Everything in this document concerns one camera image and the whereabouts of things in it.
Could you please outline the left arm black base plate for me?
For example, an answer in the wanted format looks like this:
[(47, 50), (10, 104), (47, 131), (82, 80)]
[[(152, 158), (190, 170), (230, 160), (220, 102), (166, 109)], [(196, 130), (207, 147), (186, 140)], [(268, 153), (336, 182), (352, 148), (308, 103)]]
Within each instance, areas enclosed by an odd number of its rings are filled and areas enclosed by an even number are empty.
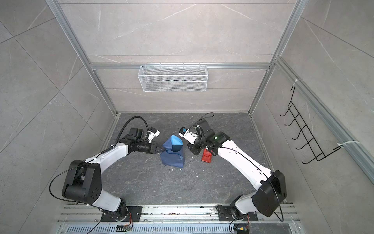
[(142, 206), (120, 206), (117, 211), (111, 212), (104, 210), (101, 222), (139, 222), (142, 214)]

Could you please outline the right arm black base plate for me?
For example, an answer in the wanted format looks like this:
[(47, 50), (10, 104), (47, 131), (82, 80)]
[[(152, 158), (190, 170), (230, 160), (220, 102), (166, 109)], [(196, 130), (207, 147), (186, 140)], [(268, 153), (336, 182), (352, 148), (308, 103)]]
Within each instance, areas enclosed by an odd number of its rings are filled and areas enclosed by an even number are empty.
[(256, 212), (241, 214), (229, 205), (217, 205), (216, 211), (220, 221), (257, 221)]

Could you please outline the light blue wrapping paper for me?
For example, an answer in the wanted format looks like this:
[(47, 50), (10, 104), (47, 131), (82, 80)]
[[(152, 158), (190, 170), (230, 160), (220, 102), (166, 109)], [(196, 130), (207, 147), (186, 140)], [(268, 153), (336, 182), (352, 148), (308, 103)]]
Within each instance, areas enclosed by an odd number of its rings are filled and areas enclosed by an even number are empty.
[(183, 168), (185, 164), (184, 148), (182, 140), (172, 135), (163, 145), (165, 149), (160, 154), (163, 165)]

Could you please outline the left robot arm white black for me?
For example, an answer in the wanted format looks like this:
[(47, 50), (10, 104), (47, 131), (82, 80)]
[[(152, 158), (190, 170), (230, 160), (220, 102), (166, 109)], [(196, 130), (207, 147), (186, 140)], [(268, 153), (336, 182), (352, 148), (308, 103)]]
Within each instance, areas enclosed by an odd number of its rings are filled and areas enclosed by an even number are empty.
[(147, 133), (131, 128), (115, 145), (85, 160), (73, 161), (67, 171), (62, 188), (62, 196), (75, 202), (81, 202), (99, 208), (111, 219), (123, 221), (129, 216), (124, 199), (116, 197), (102, 188), (103, 172), (118, 160), (132, 152), (157, 154), (164, 148), (154, 141), (160, 131), (150, 128)]

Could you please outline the red tape dispenser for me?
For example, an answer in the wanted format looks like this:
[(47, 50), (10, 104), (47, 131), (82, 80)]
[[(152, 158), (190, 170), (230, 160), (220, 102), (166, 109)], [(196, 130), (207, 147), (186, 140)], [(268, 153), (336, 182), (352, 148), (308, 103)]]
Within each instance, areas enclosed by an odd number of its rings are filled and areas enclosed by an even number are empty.
[(201, 161), (206, 162), (206, 163), (211, 163), (212, 153), (209, 150), (204, 149)]

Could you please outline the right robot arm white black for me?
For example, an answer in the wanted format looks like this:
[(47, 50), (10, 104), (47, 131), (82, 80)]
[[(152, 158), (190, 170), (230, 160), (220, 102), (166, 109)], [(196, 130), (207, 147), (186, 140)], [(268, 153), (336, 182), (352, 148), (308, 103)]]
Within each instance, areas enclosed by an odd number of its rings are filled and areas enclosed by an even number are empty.
[(188, 149), (198, 155), (206, 149), (232, 164), (256, 190), (249, 195), (237, 197), (230, 205), (234, 217), (259, 212), (270, 217), (280, 208), (287, 197), (284, 174), (272, 171), (241, 150), (224, 132), (214, 132), (206, 120), (197, 121), (192, 127), (181, 127), (179, 136), (188, 141)]

